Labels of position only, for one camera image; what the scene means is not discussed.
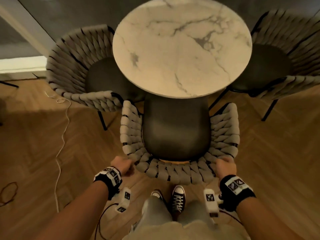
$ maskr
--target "baseboard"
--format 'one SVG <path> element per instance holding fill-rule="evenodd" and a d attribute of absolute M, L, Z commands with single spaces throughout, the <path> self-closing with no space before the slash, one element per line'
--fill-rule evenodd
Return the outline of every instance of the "baseboard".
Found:
<path fill-rule="evenodd" d="M 45 77 L 46 63 L 45 56 L 0 59 L 0 81 Z"/>

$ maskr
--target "white cable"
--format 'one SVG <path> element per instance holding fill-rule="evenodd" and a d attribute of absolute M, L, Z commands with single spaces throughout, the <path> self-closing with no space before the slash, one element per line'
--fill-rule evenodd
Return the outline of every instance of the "white cable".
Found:
<path fill-rule="evenodd" d="M 46 91 L 45 91 L 44 93 L 45 93 L 49 98 L 55 99 L 55 97 L 50 97 L 50 96 L 47 94 Z M 65 101 L 69 101 L 69 103 L 70 103 L 69 106 L 68 106 L 67 109 L 66 109 L 66 118 L 68 119 L 68 124 L 66 125 L 66 128 L 64 129 L 64 132 L 62 133 L 63 145 L 62 145 L 61 149 L 59 150 L 59 152 L 58 152 L 58 154 L 56 155 L 56 158 L 55 158 L 55 160 L 56 160 L 56 162 L 57 162 L 57 165 L 58 165 L 58 167 L 59 167 L 59 175 L 58 175 L 58 178 L 57 178 L 57 181 L 56 181 L 56 185 L 54 186 L 54 197 L 55 197 L 55 200 L 56 200 L 56 207 L 57 207 L 57 212 L 58 212 L 58 213 L 59 213 L 59 203 L 58 203 L 58 197 L 57 197 L 57 185 L 58 185 L 58 181 L 59 181 L 59 178 L 60 178 L 60 175 L 61 175 L 61 166 L 60 166 L 59 161 L 58 161 L 58 156 L 59 156 L 59 154 L 61 153 L 62 149 L 64 148 L 64 145 L 66 144 L 66 142 L 65 142 L 65 140 L 64 140 L 64 133 L 66 132 L 66 130 L 67 130 L 69 124 L 70 124 L 70 119 L 69 119 L 69 117 L 68 117 L 68 109 L 69 109 L 70 106 L 71 106 L 71 101 L 68 100 L 68 99 L 66 99 L 66 98 L 58 98 L 58 99 L 57 99 L 57 103 L 58 103 L 58 104 L 62 104 L 62 103 L 64 103 Z"/>

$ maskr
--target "floor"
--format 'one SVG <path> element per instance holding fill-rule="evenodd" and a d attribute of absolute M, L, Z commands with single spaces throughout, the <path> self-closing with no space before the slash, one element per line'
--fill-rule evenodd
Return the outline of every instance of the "floor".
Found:
<path fill-rule="evenodd" d="M 68 102 L 59 104 L 47 97 L 45 91 L 55 94 L 44 80 L 13 83 L 20 88 L 0 84 L 0 188 L 16 181 L 18 193 L 13 202 L 0 208 L 0 239 L 29 240 L 56 213 L 54 185 L 59 171 L 54 158 L 63 143 Z M 210 102 L 218 94 L 212 95 Z M 229 92 L 211 113 L 226 102 L 235 102 L 238 107 L 241 143 L 235 161 L 239 176 L 298 234 L 308 240 L 319 239 L 320 87 L 280 100 L 266 122 L 260 119 L 270 101 Z M 116 155 L 123 155 L 119 113 L 103 113 L 106 123 L 112 122 L 108 131 L 102 129 L 93 109 L 73 103 L 68 114 L 66 145 L 59 156 L 61 209 L 90 185 L 94 174 Z M 130 207 L 123 214 L 109 209 L 101 221 L 102 234 L 111 240 L 121 239 L 138 221 L 142 204 L 153 189 L 161 189 L 168 197 L 171 187 L 169 182 L 139 172 L 126 178 L 123 185 L 132 190 Z M 187 201 L 203 201 L 205 187 L 217 190 L 217 181 L 187 186 Z M 3 200 L 11 194 L 9 188 Z M 245 233 L 229 216 L 221 214 L 215 220 Z"/>

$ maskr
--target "marble tabletop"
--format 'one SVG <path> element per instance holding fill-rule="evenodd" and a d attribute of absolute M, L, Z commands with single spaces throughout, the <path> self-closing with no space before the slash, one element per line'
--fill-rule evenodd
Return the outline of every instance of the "marble tabletop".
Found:
<path fill-rule="evenodd" d="M 118 25 L 113 54 L 122 73 L 143 90 L 195 98 L 232 83 L 252 52 L 248 27 L 213 0 L 151 0 Z"/>

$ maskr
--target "black seat cushion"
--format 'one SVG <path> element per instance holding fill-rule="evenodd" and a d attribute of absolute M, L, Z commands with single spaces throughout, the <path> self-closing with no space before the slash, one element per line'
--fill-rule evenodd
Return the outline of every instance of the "black seat cushion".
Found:
<path fill-rule="evenodd" d="M 199 159 L 211 141 L 207 98 L 174 99 L 148 94 L 142 138 L 154 158 L 180 162 Z"/>
<path fill-rule="evenodd" d="M 271 45 L 253 44 L 249 64 L 229 88 L 236 92 L 261 89 L 277 78 L 290 75 L 291 71 L 291 61 L 282 50 Z"/>
<path fill-rule="evenodd" d="M 144 100 L 146 91 L 131 83 L 120 71 L 113 57 L 94 63 L 85 79 L 86 92 L 113 91 L 124 100 Z"/>

